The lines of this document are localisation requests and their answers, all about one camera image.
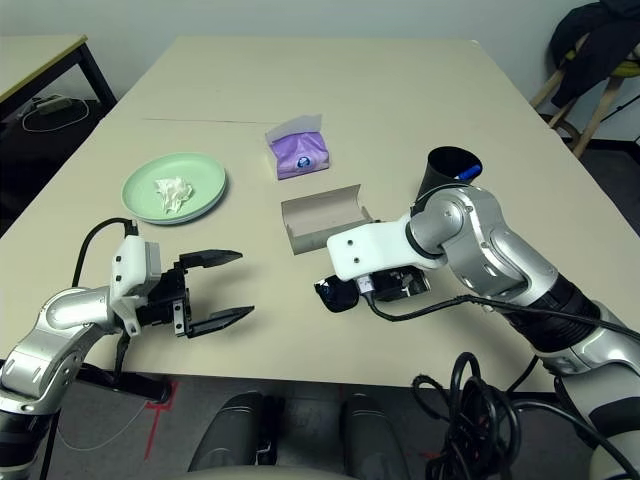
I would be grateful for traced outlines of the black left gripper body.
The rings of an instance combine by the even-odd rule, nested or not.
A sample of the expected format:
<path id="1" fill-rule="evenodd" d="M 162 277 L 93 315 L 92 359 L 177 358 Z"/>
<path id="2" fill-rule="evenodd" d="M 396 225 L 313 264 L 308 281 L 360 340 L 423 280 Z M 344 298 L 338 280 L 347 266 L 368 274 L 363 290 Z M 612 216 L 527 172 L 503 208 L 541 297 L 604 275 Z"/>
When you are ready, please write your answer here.
<path id="1" fill-rule="evenodd" d="M 175 263 L 161 275 L 160 281 L 149 292 L 147 303 L 136 309 L 141 327 L 171 324 L 178 337 L 191 337 L 192 311 L 186 274 L 187 268 Z"/>

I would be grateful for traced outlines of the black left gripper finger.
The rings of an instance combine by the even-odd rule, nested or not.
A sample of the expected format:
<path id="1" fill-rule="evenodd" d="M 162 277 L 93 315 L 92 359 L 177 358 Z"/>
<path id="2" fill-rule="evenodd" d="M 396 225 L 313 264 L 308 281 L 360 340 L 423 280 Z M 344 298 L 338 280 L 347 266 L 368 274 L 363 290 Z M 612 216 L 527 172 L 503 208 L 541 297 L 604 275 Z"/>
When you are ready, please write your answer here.
<path id="1" fill-rule="evenodd" d="M 179 264 L 184 270 L 196 267 L 211 268 L 224 265 L 242 257 L 242 253 L 233 250 L 207 249 L 181 254 L 179 256 Z"/>
<path id="2" fill-rule="evenodd" d="M 212 313 L 205 320 L 189 321 L 187 337 L 195 338 L 224 330 L 253 312 L 254 306 L 233 307 Z"/>

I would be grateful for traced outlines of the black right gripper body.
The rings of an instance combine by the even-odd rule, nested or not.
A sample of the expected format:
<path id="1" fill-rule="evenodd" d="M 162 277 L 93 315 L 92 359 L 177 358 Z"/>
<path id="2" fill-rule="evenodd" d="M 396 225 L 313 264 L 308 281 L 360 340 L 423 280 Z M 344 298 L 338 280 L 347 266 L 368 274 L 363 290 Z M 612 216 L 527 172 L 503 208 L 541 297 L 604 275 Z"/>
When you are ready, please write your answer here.
<path id="1" fill-rule="evenodd" d="M 367 279 L 371 283 L 373 298 L 387 303 L 431 291 L 424 271 L 414 266 L 372 272 Z"/>

